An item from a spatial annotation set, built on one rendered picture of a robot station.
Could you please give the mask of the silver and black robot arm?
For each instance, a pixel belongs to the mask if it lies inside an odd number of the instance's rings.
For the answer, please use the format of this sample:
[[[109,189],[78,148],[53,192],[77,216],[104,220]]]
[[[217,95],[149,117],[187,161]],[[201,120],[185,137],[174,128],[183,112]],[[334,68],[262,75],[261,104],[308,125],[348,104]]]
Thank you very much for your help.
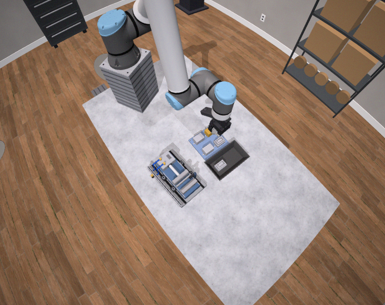
[[[220,121],[230,117],[237,97],[233,84],[222,82],[204,67],[196,69],[188,79],[173,0],[136,0],[133,8],[125,12],[106,12],[97,26],[108,52],[108,63],[116,70],[138,63],[141,54],[133,40],[152,31],[167,82],[165,97],[169,104],[180,110],[206,94],[213,106],[203,108],[202,115]]]

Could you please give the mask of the yellow rectangular block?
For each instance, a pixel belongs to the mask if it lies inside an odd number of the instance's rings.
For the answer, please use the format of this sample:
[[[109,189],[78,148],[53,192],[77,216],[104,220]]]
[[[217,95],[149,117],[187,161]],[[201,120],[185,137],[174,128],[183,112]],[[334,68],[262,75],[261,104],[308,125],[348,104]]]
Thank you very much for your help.
[[[207,129],[205,129],[205,132],[204,132],[208,137],[210,137],[212,135],[212,133]]]

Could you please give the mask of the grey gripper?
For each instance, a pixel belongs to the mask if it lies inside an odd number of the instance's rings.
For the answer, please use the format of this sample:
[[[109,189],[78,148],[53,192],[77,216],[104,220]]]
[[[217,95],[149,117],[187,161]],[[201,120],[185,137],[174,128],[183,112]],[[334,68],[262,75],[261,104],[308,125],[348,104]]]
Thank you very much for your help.
[[[230,121],[231,118],[227,119],[227,120],[224,120],[224,121],[220,121],[220,120],[217,120],[217,119],[213,119],[210,121],[209,123],[209,127],[208,127],[208,130],[214,135],[217,135],[218,137],[221,136],[224,132],[226,132],[228,129],[230,129],[230,126],[231,126],[231,122],[228,122]],[[218,131],[219,130],[219,131]]]

